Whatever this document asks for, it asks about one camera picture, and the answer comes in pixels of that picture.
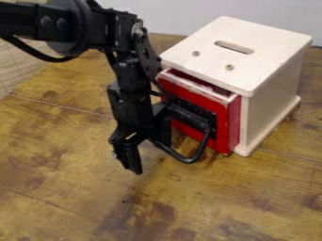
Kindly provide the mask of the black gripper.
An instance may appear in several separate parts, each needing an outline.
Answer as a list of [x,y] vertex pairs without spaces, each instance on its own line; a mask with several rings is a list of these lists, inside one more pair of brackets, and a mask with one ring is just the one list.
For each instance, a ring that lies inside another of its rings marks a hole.
[[126,141],[127,137],[151,138],[171,147],[171,120],[164,116],[164,104],[151,103],[150,91],[126,92],[107,88],[118,128],[110,137],[115,154],[123,167],[142,174],[139,145]]

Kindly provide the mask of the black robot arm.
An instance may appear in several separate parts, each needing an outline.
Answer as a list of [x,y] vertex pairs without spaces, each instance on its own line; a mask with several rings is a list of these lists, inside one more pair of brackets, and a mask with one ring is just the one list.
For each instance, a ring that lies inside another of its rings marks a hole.
[[47,62],[75,59],[91,49],[107,57],[116,75],[108,86],[118,128],[110,137],[123,167],[142,173],[139,145],[159,138],[163,104],[151,97],[163,92],[156,82],[162,58],[138,15],[104,8],[96,0],[49,0],[39,3],[0,2],[0,39]]

